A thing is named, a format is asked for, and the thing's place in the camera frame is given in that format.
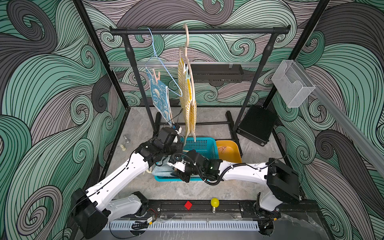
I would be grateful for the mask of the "orange clothespin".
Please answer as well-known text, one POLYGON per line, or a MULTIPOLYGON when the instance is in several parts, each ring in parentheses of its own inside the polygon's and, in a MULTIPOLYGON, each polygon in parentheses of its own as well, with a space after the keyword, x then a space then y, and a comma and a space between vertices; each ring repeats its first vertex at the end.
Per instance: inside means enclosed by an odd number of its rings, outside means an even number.
POLYGON ((228 148, 227 148, 227 146, 221 146, 220 148, 218 148, 218 152, 219 152, 220 159, 226 161, 227 158, 228 158, 228 148))

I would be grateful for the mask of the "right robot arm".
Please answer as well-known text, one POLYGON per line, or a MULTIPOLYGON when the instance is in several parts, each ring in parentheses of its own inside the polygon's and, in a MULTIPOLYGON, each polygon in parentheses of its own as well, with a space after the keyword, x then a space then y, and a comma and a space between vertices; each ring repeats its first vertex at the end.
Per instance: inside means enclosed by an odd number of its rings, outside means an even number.
POLYGON ((207 159, 191 150, 171 155, 167 164, 175 169, 171 175, 186 183, 192 176, 199 176, 210 186, 225 181, 245 181, 267 186, 269 191, 258 194, 253 204, 257 217, 276 218, 279 205, 300 202, 299 175, 280 159, 270 158, 266 163, 259 164, 235 164, 221 159, 207 159))

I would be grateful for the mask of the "light blue terry towel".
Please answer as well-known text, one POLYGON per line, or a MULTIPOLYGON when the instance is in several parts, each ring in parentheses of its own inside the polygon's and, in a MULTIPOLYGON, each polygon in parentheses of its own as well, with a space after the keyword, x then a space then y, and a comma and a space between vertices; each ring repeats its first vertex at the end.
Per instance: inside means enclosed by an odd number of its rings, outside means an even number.
POLYGON ((169 166, 168 164, 163 164, 162 166, 154 166, 152 174, 159 178, 171 178, 172 173, 175 172, 174 167, 169 166))

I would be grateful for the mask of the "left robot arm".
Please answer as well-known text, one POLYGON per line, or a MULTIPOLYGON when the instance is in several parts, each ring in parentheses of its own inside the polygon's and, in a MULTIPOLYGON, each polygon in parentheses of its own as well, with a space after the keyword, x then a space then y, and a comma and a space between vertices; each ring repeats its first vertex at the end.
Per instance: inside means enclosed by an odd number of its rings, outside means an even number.
POLYGON ((77 189, 71 196, 70 216, 84 239, 95 237, 111 221, 125 215, 146 212, 147 199, 139 192, 115 200, 115 196, 134 178, 155 163, 182 152, 180 126, 164 127, 158 134, 141 143, 114 172, 86 190, 77 189))

